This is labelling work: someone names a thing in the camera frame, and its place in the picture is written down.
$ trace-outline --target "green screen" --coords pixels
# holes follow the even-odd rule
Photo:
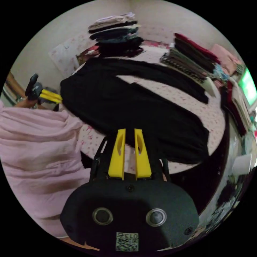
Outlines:
[[[252,76],[247,68],[245,70],[245,74],[243,75],[238,85],[242,88],[246,96],[246,99],[249,102],[249,105],[251,106],[257,99],[257,91]]]

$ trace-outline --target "clothing pile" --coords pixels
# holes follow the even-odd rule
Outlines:
[[[233,78],[220,88],[221,108],[231,115],[240,136],[244,136],[252,127],[252,122],[244,103],[242,91]]]
[[[134,57],[143,52],[137,23],[135,14],[129,12],[99,19],[88,27],[88,32],[92,34],[90,39],[97,41],[101,57]]]
[[[203,84],[207,77],[215,79],[213,71],[215,63],[220,63],[218,58],[187,37],[178,33],[174,35],[174,47],[161,57],[160,62],[187,75],[198,84]]]
[[[242,74],[242,63],[222,46],[215,44],[207,50],[191,39],[174,33],[174,47],[165,53],[160,61],[172,69],[203,84],[209,77],[217,88],[222,87],[233,74]]]

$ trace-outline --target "black garment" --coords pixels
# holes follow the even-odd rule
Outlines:
[[[100,53],[100,58],[105,58],[105,57],[135,57],[137,55],[139,55],[140,53],[142,53],[144,51],[143,48],[141,47],[137,47],[137,48],[133,48],[133,49],[106,49],[105,47],[99,47],[98,51]]]
[[[116,38],[116,37],[126,36],[129,33],[134,34],[137,31],[138,31],[138,28],[128,29],[128,28],[121,27],[118,29],[112,29],[112,30],[95,33],[90,36],[90,39],[92,39],[92,40],[97,39],[97,38],[101,38],[104,40],[112,39],[112,38]]]
[[[83,167],[85,169],[91,168],[93,159],[91,159],[90,157],[85,155],[83,152],[80,152],[80,154],[81,154],[81,162],[82,162]]]
[[[101,32],[103,30],[107,30],[107,29],[113,29],[113,28],[118,28],[118,27],[124,27],[124,26],[131,26],[137,24],[137,21],[126,21],[124,23],[120,23],[120,24],[115,24],[115,25],[110,25],[110,26],[106,26],[104,28],[99,28],[99,29],[91,29],[88,31],[89,34],[93,34],[93,33],[98,33]]]
[[[144,42],[143,38],[141,37],[134,37],[132,39],[127,40],[126,42],[122,43],[96,43],[96,46],[104,47],[107,49],[131,49],[131,48],[138,48]]]
[[[124,43],[97,43],[98,51],[101,57],[110,56],[129,56],[133,57],[143,51],[139,46],[144,40],[141,37],[135,37]]]
[[[82,121],[108,135],[127,129],[134,147],[134,129],[156,136],[170,161],[197,164],[208,157],[208,130],[190,111],[116,75],[137,75],[174,85],[187,92],[201,87],[169,68],[132,60],[88,60],[75,75],[61,82],[63,104]],[[198,93],[206,100],[204,90]]]

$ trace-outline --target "qr code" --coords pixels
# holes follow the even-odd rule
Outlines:
[[[137,252],[138,243],[137,233],[116,233],[116,251]]]

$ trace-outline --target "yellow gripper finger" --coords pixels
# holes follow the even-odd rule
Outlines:
[[[55,102],[57,104],[62,102],[62,97],[59,94],[53,93],[53,92],[48,91],[46,89],[42,90],[39,97],[50,100],[50,101]]]
[[[109,177],[124,180],[126,129],[119,129],[108,170]]]
[[[136,180],[150,178],[151,167],[141,129],[135,129]]]

